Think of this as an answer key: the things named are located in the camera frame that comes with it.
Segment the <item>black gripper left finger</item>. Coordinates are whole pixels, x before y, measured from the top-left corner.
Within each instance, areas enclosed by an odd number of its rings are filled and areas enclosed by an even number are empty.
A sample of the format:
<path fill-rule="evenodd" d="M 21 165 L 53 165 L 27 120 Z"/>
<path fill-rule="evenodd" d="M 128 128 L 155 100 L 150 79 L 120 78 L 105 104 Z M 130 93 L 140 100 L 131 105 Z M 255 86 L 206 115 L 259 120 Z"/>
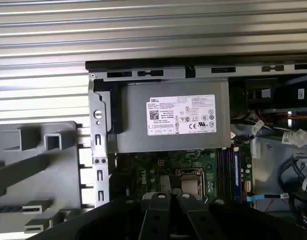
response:
<path fill-rule="evenodd" d="M 167 240 L 171 197 L 154 193 L 139 201 L 130 196 L 75 216 L 31 237 L 33 240 Z"/>

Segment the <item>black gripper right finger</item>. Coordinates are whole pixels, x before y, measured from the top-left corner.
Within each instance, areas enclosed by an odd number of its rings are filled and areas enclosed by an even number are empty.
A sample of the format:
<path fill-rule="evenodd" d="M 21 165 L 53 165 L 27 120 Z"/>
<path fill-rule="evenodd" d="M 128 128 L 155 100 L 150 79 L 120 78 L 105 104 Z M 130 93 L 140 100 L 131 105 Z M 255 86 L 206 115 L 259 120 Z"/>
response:
<path fill-rule="evenodd" d="M 307 229 L 234 201 L 207 204 L 189 193 L 177 201 L 197 240 L 307 240 Z"/>

